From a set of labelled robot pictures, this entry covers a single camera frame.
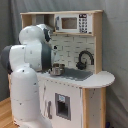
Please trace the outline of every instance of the oven door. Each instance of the oven door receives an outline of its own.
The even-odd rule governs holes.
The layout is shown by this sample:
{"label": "oven door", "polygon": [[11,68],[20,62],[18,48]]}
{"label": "oven door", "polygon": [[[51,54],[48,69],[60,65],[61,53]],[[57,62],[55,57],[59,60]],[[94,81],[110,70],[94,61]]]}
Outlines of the oven door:
{"label": "oven door", "polygon": [[55,31],[79,33],[79,14],[55,14]]}

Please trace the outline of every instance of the floor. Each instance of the floor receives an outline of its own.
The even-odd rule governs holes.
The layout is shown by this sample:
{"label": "floor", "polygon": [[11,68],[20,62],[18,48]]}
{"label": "floor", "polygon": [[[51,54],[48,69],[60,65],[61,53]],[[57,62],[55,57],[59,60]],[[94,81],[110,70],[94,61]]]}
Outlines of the floor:
{"label": "floor", "polygon": [[12,121],[10,98],[0,102],[0,128],[18,128]]}

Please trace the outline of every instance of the sink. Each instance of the sink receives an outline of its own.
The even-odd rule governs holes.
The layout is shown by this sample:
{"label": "sink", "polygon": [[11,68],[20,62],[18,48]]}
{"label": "sink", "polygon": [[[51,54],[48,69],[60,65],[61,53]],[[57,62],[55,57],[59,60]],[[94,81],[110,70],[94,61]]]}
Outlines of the sink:
{"label": "sink", "polygon": [[66,79],[83,81],[93,75],[90,71],[78,70],[73,68],[65,68],[65,72],[60,76]]}

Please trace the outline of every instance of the cabinet handle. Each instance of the cabinet handle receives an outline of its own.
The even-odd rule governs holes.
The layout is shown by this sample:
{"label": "cabinet handle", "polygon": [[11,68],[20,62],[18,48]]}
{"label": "cabinet handle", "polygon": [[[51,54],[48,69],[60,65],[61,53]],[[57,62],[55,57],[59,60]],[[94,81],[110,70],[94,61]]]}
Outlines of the cabinet handle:
{"label": "cabinet handle", "polygon": [[48,118],[52,119],[52,115],[50,114],[50,107],[51,107],[51,101],[48,102],[48,109],[47,109],[47,111],[48,111]]}
{"label": "cabinet handle", "polygon": [[59,16],[56,17],[56,19],[55,19],[55,27],[56,27],[56,30],[59,30],[59,27],[57,26],[57,20],[59,20]]}

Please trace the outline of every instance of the backsplash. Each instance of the backsplash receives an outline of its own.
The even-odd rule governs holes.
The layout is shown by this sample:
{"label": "backsplash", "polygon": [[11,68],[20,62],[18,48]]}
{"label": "backsplash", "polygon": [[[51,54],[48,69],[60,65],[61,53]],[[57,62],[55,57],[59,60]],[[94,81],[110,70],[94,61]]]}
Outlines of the backsplash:
{"label": "backsplash", "polygon": [[[65,64],[66,67],[75,68],[78,62],[79,53],[83,50],[89,51],[94,56],[94,37],[77,35],[52,35],[52,46],[57,46],[60,60],[56,63]],[[87,71],[94,72],[94,65],[88,55],[82,56],[82,62],[87,61]]]}

